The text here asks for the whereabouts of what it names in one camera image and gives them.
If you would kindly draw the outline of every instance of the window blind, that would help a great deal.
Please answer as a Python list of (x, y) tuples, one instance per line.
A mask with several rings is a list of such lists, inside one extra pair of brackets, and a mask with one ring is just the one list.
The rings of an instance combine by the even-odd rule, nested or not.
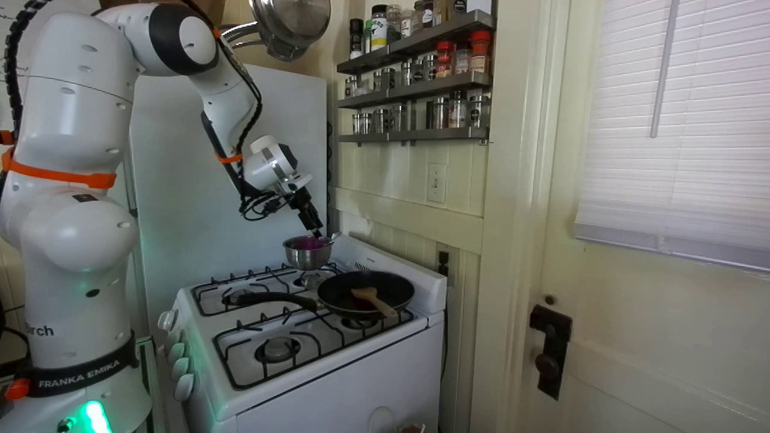
[(770, 269), (768, 0), (608, 0), (575, 235)]

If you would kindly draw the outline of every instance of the door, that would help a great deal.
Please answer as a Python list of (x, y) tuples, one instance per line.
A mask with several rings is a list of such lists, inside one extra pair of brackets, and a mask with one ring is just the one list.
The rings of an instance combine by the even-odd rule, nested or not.
[(575, 240), (593, 47), (603, 0), (565, 20), (563, 82), (543, 263), (531, 306), (574, 319), (558, 400), (545, 331), (523, 331), (517, 433), (768, 433), (768, 275)]

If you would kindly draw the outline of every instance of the stove burner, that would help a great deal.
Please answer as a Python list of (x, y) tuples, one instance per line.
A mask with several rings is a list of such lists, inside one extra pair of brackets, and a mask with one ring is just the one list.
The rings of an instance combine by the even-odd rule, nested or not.
[(259, 346), (256, 359), (261, 363), (285, 363), (287, 359), (296, 355), (301, 345), (291, 337), (274, 337)]
[(348, 328), (348, 330), (372, 330), (372, 328), (375, 328), (381, 319), (375, 319), (375, 317), (345, 317), (345, 319), (340, 319), (342, 322), (342, 328)]

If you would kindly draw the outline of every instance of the small pot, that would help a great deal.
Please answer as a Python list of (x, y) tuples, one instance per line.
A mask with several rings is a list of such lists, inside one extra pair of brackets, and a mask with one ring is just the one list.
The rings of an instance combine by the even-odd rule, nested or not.
[(285, 240), (287, 263), (296, 269), (321, 269), (333, 256), (331, 239), (296, 235)]

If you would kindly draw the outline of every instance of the white stove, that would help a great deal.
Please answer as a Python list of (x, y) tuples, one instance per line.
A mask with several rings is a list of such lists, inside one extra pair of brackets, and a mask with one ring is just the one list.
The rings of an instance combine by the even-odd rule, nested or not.
[[(291, 301), (229, 306), (244, 293), (319, 301), (345, 272), (391, 272), (415, 284), (391, 319), (351, 319)], [(396, 433), (439, 431), (446, 276), (340, 235), (327, 268), (267, 268), (182, 289), (161, 312), (165, 354), (191, 431)]]

